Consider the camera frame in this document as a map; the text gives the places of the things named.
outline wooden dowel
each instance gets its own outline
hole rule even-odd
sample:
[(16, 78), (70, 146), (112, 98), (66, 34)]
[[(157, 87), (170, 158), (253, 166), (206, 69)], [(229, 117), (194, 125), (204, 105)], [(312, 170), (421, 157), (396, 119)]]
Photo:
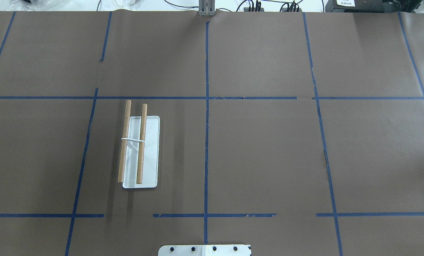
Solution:
[[(141, 133), (139, 134), (140, 140), (145, 140), (146, 123), (147, 123), (147, 104), (142, 104)], [(145, 142), (139, 142), (138, 170), (136, 173), (136, 184), (142, 184), (142, 167), (144, 165), (144, 145), (145, 145)]]
[[(128, 127), (129, 127), (130, 113), (131, 113), (131, 100), (127, 100), (126, 103), (125, 103), (124, 131), (122, 133), (122, 138), (128, 138)], [(126, 162), (126, 148), (127, 148), (127, 140), (122, 139), (122, 145), (120, 147), (119, 177), (117, 177), (117, 182), (123, 182), (124, 181), (125, 162)]]

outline white label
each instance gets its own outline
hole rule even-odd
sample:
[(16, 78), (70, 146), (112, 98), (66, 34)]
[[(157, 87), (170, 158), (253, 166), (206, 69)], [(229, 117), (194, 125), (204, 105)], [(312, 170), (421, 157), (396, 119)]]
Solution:
[(337, 5), (355, 7), (354, 0), (337, 0)]

